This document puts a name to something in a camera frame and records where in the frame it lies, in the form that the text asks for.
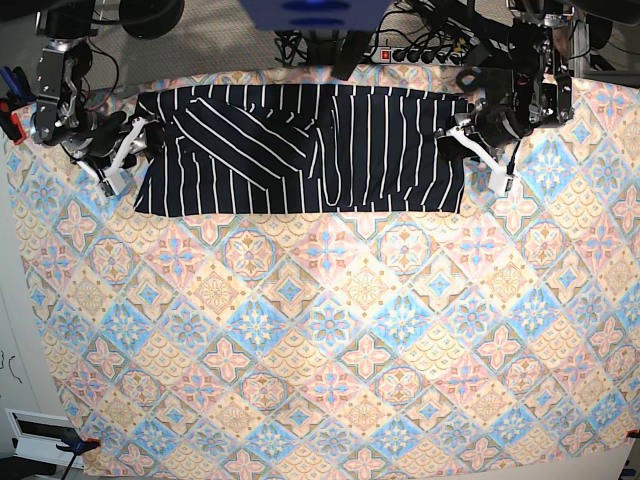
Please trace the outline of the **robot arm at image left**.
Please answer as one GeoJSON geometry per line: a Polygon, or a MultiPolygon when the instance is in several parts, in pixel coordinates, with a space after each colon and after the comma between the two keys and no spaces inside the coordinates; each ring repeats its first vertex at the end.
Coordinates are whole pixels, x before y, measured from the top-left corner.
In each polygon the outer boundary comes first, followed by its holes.
{"type": "Polygon", "coordinates": [[[177,6],[170,1],[155,6],[136,3],[138,16],[120,19],[96,18],[94,1],[56,1],[42,9],[44,24],[36,25],[39,36],[48,39],[37,66],[36,111],[31,118],[32,140],[46,147],[59,146],[70,162],[98,176],[129,169],[143,154],[152,159],[161,150],[159,120],[153,113],[129,116],[123,111],[109,115],[102,111],[110,96],[97,103],[89,98],[86,80],[95,55],[111,61],[115,79],[120,79],[116,58],[97,47],[92,38],[97,25],[136,26],[155,21],[177,6]]]}

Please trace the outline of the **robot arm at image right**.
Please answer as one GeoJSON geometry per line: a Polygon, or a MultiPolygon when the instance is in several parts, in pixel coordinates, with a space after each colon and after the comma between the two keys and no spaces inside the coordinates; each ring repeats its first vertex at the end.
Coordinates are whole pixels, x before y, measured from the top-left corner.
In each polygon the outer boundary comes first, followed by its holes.
{"type": "Polygon", "coordinates": [[[557,50],[554,30],[572,11],[558,1],[508,1],[510,27],[499,27],[468,7],[462,21],[479,44],[466,55],[456,85],[466,95],[484,96],[456,113],[436,133],[436,145],[452,157],[475,157],[463,141],[495,154],[537,128],[564,125],[573,116],[568,60],[557,50]]]}

